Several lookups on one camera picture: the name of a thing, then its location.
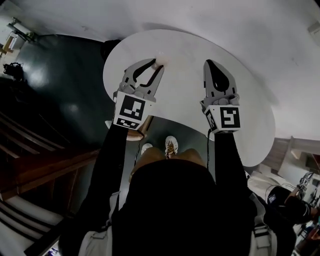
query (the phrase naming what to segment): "white marker cube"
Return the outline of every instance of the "white marker cube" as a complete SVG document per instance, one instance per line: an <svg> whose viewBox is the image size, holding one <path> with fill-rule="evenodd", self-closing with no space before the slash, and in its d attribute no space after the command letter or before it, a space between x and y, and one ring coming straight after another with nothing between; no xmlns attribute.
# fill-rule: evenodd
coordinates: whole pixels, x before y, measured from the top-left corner
<svg viewBox="0 0 320 256"><path fill-rule="evenodd" d="M210 105L204 114L211 131L216 134L234 133L240 130L240 106Z"/></svg>
<svg viewBox="0 0 320 256"><path fill-rule="evenodd" d="M118 91L113 124L138 130L149 116L155 102Z"/></svg>

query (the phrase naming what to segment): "oval tabletop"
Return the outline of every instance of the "oval tabletop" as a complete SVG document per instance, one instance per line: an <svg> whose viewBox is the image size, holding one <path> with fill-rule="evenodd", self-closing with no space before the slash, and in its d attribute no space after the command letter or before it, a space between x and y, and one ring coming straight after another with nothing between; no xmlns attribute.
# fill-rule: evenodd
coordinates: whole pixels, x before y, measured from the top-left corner
<svg viewBox="0 0 320 256"><path fill-rule="evenodd" d="M275 138L275 119L261 87L249 70L216 44L198 36L173 30L148 30L121 41L108 56L103 83L109 97L119 88L124 70L149 58L166 59L164 74L155 94L151 115L188 126L206 135L209 124L200 101L206 96L204 64L211 59L234 77L240 95L241 130L234 133L236 146L247 167L260 164ZM146 83L154 70L147 69L137 81Z"/></svg>

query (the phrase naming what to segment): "dark green floor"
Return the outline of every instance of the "dark green floor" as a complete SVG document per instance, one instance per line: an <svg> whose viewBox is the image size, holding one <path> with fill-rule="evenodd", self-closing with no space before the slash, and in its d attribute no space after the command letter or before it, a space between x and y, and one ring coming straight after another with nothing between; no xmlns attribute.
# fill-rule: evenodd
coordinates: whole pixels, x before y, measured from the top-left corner
<svg viewBox="0 0 320 256"><path fill-rule="evenodd" d="M29 86L41 97L42 115L76 144L101 145L108 131L105 121L112 119L114 113L113 101L103 84L104 61L100 46L100 42L77 37L42 36L37 44L25 43L17 58L17 62L23 64ZM207 162L207 138L203 134L162 118L153 119L148 137L141 145L149 142L164 151L168 135L177 138L180 152L194 148ZM137 149L137 142L127 142L121 203L128 192ZM213 175L214 162L214 143L210 142L209 170ZM75 189L75 208L86 194L91 170L92 166L82 172L81 182Z"/></svg>

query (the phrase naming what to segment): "equipment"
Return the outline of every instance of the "equipment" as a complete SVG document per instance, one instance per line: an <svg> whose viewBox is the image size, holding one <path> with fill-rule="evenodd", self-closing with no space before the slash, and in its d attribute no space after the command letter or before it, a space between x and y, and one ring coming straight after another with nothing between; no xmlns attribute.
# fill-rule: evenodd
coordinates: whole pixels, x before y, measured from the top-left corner
<svg viewBox="0 0 320 256"><path fill-rule="evenodd" d="M148 58L131 65L124 71L119 89L113 93L115 113L113 124L138 130L145 122L156 103L155 94L164 74L164 66L159 66L147 84L136 87L137 77L151 67L156 59Z"/></svg>
<svg viewBox="0 0 320 256"><path fill-rule="evenodd" d="M240 130L239 95L235 78L219 63L207 59L203 67L206 97L200 101L213 133Z"/></svg>

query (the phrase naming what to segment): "white sneaker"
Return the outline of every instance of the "white sneaker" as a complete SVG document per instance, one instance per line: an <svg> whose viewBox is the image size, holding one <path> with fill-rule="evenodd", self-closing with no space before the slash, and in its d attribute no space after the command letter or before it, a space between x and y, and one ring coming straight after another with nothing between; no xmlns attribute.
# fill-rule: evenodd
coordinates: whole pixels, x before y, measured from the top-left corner
<svg viewBox="0 0 320 256"><path fill-rule="evenodd" d="M152 144L150 144L150 143L146 143L146 144L144 144L143 146L142 146L142 148L141 148L141 155L148 149L148 148L152 148L153 146L152 146Z"/></svg>
<svg viewBox="0 0 320 256"><path fill-rule="evenodd" d="M171 154L178 154L178 141L173 136L168 136L165 139L165 156L168 158Z"/></svg>

